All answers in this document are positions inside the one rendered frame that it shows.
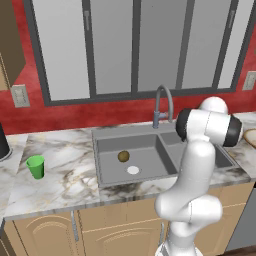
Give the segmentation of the grey curved tap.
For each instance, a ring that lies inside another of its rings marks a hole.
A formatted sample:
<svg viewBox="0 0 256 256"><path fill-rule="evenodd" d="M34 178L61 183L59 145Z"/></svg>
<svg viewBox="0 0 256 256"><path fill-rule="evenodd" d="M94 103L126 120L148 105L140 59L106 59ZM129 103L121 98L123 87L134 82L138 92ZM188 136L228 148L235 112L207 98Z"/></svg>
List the grey curved tap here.
<svg viewBox="0 0 256 256"><path fill-rule="evenodd" d="M165 113L160 112L160 97L161 97L161 92L164 91L167 95L167 100L168 100L168 111ZM156 101L155 101L155 109L154 109L154 115L153 115L153 128L157 129L159 125L159 120L167 118L168 122L171 123L173 120L173 100L172 100L172 95L170 93L170 90L164 86L160 85L157 88L156 91Z"/></svg>

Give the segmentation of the grey wall outlet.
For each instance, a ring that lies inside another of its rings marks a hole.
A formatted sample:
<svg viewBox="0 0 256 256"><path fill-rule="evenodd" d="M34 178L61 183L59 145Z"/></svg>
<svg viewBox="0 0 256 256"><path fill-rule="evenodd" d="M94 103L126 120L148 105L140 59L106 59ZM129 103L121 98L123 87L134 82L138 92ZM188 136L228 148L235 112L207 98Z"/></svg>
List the grey wall outlet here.
<svg viewBox="0 0 256 256"><path fill-rule="evenodd" d="M252 90L256 81L256 71L248 71L243 85L243 91Z"/></svg>
<svg viewBox="0 0 256 256"><path fill-rule="evenodd" d="M30 102L26 85L13 85L11 88L12 99L16 108L29 107Z"/></svg>

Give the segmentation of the brown wall cupboard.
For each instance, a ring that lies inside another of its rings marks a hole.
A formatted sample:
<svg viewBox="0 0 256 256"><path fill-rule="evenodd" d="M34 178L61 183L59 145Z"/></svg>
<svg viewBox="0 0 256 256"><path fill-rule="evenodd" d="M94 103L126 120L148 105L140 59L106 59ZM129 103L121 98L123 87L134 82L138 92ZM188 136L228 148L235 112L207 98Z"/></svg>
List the brown wall cupboard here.
<svg viewBox="0 0 256 256"><path fill-rule="evenodd" d="M9 90L25 66L11 0L0 0L0 91Z"/></svg>

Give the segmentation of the beige cupboard door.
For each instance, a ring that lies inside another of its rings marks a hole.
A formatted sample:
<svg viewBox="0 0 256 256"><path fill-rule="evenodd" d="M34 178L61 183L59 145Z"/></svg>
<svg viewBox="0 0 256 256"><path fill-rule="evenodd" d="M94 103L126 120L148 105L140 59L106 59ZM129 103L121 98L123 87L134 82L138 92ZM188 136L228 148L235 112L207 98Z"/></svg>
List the beige cupboard door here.
<svg viewBox="0 0 256 256"><path fill-rule="evenodd" d="M112 204L78 211L86 256L155 256L161 222L155 199Z"/></svg>
<svg viewBox="0 0 256 256"><path fill-rule="evenodd" d="M1 243L7 256L85 256L79 219L79 241L74 239L71 212L19 220L4 219Z"/></svg>
<svg viewBox="0 0 256 256"><path fill-rule="evenodd" d="M217 256L225 251L253 186L251 182L208 190L209 195L221 201L223 215L219 222L207 226L196 235L195 245L204 256Z"/></svg>

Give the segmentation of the grey dishwasher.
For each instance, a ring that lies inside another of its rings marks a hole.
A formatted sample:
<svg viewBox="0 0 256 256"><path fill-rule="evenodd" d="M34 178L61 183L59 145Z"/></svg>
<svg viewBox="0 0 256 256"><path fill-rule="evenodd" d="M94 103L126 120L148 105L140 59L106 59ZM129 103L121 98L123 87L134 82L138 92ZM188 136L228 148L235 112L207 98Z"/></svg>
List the grey dishwasher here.
<svg viewBox="0 0 256 256"><path fill-rule="evenodd" d="M256 188L251 192L244 211L226 248L227 251L256 245Z"/></svg>

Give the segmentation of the tan bowl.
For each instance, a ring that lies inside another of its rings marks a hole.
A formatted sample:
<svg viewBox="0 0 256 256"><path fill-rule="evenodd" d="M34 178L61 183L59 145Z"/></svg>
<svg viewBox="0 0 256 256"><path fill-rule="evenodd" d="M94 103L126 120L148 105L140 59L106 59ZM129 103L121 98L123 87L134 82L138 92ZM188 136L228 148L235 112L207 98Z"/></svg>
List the tan bowl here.
<svg viewBox="0 0 256 256"><path fill-rule="evenodd" d="M246 130L243 134L243 138L256 149L256 128Z"/></svg>

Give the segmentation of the brown potato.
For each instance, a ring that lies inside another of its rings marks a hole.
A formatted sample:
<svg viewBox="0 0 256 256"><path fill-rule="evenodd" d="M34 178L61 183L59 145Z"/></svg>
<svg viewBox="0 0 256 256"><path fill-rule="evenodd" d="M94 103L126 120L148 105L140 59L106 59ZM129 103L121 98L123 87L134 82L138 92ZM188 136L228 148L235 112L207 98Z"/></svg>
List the brown potato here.
<svg viewBox="0 0 256 256"><path fill-rule="evenodd" d="M130 154L128 151L123 150L118 154L118 160L120 162L127 162L130 158Z"/></svg>

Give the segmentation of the black round appliance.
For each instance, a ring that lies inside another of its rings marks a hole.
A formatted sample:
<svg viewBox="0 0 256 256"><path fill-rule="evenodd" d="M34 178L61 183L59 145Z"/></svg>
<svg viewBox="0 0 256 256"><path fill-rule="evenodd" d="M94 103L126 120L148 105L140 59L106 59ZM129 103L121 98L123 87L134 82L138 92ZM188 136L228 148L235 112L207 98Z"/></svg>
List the black round appliance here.
<svg viewBox="0 0 256 256"><path fill-rule="evenodd" d="M0 162L7 159L12 154L12 148L6 139L2 124L0 123Z"/></svg>

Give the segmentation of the grey double sink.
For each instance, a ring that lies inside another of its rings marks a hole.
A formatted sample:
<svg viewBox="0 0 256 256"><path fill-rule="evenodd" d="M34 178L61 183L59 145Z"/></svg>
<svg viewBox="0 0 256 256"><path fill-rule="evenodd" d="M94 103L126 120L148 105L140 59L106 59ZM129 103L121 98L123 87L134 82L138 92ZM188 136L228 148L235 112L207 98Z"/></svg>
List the grey double sink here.
<svg viewBox="0 0 256 256"><path fill-rule="evenodd" d="M149 125L92 131L98 184L121 184L175 177L183 169L192 177L207 178L207 169L226 171L237 163L218 145L203 140L182 141L171 124L154 129ZM126 150L127 162L118 154Z"/></svg>

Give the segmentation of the grey framed window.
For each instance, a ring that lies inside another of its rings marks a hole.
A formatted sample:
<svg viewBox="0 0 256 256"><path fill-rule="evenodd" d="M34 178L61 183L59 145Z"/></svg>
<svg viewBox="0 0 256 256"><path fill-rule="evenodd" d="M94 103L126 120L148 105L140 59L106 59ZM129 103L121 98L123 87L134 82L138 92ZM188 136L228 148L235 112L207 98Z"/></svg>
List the grey framed window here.
<svg viewBox="0 0 256 256"><path fill-rule="evenodd" d="M47 106L234 91L256 0L23 0Z"/></svg>

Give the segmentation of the green cup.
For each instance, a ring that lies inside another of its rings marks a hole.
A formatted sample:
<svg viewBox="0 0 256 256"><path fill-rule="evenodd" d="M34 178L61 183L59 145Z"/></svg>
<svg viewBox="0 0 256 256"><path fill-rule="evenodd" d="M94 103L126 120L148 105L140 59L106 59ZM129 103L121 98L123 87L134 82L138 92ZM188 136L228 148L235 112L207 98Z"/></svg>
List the green cup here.
<svg viewBox="0 0 256 256"><path fill-rule="evenodd" d="M35 179L44 177L44 157L41 155L30 156L26 160L26 166Z"/></svg>

